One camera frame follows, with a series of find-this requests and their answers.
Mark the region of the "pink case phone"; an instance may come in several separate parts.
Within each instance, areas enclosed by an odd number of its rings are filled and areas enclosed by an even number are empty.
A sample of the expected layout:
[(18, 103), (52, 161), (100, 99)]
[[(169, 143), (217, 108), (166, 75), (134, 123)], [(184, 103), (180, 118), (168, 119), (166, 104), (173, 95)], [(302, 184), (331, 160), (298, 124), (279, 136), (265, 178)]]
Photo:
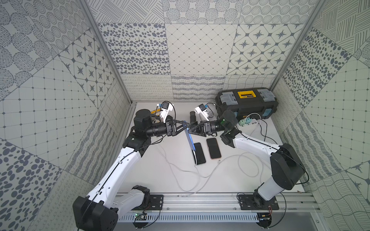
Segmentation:
[(220, 159), (222, 157), (216, 138), (206, 140), (211, 159)]

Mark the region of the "black phone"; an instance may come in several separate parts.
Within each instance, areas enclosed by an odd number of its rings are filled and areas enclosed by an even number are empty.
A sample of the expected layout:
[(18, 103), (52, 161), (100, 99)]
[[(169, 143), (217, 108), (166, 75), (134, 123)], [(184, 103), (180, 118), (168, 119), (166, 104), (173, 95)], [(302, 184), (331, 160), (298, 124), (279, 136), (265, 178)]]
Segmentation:
[(195, 150), (193, 151), (193, 158), (196, 165), (202, 165), (206, 163), (206, 159), (204, 156), (203, 149), (201, 147), (201, 143), (194, 144)]

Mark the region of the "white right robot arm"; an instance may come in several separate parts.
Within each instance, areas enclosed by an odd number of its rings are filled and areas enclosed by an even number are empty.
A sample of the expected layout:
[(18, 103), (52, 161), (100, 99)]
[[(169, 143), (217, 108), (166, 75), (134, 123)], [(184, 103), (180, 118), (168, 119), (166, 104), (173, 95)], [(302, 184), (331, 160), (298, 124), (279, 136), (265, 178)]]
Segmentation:
[(307, 173), (294, 148), (285, 143), (271, 144), (244, 134), (237, 128), (235, 114), (226, 110), (218, 120), (197, 122), (196, 112), (190, 112), (189, 131), (198, 136), (208, 136), (219, 131), (225, 145), (244, 150), (265, 160), (271, 166), (271, 177), (253, 193), (254, 203), (258, 206), (273, 199), (284, 190), (291, 190)]

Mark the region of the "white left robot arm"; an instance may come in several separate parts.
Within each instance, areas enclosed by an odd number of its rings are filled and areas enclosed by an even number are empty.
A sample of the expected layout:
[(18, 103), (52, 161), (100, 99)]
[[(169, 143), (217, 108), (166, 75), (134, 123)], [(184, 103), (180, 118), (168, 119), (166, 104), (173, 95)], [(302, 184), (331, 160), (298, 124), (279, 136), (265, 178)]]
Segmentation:
[(112, 231), (119, 217), (133, 209), (159, 209), (158, 198), (151, 199), (150, 190), (136, 185), (127, 194), (116, 198), (120, 186), (134, 165), (143, 157), (148, 147), (155, 143), (151, 138), (163, 139), (176, 136), (186, 130), (189, 123), (167, 116), (158, 123), (153, 123), (156, 116), (148, 109), (136, 112), (134, 126), (125, 139), (122, 149), (102, 180), (85, 197), (77, 197), (73, 203), (73, 214), (78, 230)]

